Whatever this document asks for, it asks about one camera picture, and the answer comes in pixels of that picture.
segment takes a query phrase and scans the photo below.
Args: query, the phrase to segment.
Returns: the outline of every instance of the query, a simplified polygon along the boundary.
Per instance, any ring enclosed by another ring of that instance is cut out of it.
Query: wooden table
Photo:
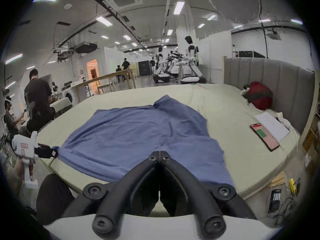
[[[105,74],[103,76],[100,76],[100,77],[97,77],[97,78],[94,78],[94,79],[91,79],[89,81],[86,81],[86,82],[82,82],[75,87],[75,89],[77,90],[78,92],[78,88],[80,87],[83,87],[83,86],[88,86],[88,91],[89,91],[89,94],[91,96],[91,93],[90,93],[90,88],[89,88],[89,84],[90,83],[93,83],[93,82],[97,82],[97,81],[100,81],[100,80],[104,80],[104,79],[109,79],[109,83],[110,83],[110,79],[113,78],[113,77],[116,77],[116,76],[120,76],[120,75],[126,75],[126,78],[127,78],[127,84],[128,84],[128,88],[129,89],[132,89],[131,88],[131,85],[130,85],[130,76],[132,78],[132,82],[133,82],[133,86],[134,88],[136,88],[136,83],[134,82],[134,76],[132,74],[132,71],[134,69],[126,69],[126,70],[121,70],[121,71],[118,71],[118,72],[114,72],[114,73],[111,73],[111,74]]]

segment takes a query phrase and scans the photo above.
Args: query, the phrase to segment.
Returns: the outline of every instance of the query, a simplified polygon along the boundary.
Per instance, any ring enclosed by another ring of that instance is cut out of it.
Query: doorway
[[[89,80],[98,78],[100,76],[97,59],[87,62],[87,71]],[[100,85],[99,81],[90,83],[90,88],[95,95],[99,94],[98,85]]]

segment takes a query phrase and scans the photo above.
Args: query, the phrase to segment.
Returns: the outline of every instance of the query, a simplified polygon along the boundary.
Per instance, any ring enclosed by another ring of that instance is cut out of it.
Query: smartphone
[[[274,151],[280,146],[277,140],[272,137],[270,132],[268,132],[268,130],[264,128],[262,124],[254,123],[251,124],[250,127],[262,139],[270,151]]]

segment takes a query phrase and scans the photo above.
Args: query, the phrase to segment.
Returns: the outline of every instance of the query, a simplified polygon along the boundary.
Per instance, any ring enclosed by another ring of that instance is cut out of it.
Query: beige bed sheet
[[[46,126],[39,133],[37,142],[61,146],[97,109],[150,105],[166,94],[207,119],[210,137],[216,139],[224,150],[226,167],[243,198],[266,186],[286,167],[296,150],[299,135],[291,130],[280,142],[280,147],[270,152],[250,129],[250,124],[258,122],[254,116],[262,111],[249,106],[239,89],[225,84],[158,86],[93,96]],[[81,192],[91,182],[104,183],[71,168],[58,158],[42,161],[76,192]]]

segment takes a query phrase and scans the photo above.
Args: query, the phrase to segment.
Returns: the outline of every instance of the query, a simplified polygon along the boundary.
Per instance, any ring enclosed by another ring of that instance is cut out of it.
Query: hand
[[[22,158],[18,158],[18,160],[16,161],[16,163],[14,165],[13,170],[20,179],[22,179],[22,180],[24,179]],[[30,171],[30,176],[32,176],[33,175],[33,164],[29,165],[29,171]]]

